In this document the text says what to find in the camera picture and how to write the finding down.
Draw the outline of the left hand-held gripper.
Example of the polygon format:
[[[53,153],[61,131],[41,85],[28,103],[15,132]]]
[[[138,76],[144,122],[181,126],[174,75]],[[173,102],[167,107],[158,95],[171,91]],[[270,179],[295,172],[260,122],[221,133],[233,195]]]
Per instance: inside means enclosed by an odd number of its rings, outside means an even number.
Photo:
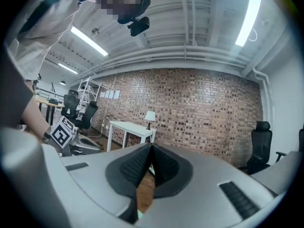
[[[86,137],[79,137],[79,128],[65,116],[44,133],[43,141],[52,145],[62,156],[100,153],[103,146]]]

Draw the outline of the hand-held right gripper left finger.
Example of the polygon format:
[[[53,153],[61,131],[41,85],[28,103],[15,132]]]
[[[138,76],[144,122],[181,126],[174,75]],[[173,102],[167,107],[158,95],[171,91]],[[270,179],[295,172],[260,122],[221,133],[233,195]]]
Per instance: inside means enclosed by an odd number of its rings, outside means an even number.
[[[147,172],[151,144],[74,157],[42,146],[47,179],[59,208],[56,224],[151,224],[137,217],[136,187]]]

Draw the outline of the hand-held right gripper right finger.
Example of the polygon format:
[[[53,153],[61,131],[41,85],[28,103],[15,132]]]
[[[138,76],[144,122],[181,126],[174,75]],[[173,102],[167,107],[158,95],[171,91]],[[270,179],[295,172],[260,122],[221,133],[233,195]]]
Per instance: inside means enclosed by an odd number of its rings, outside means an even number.
[[[216,157],[154,147],[180,158],[177,178],[188,183],[174,196],[154,199],[138,228],[257,228],[284,197]]]

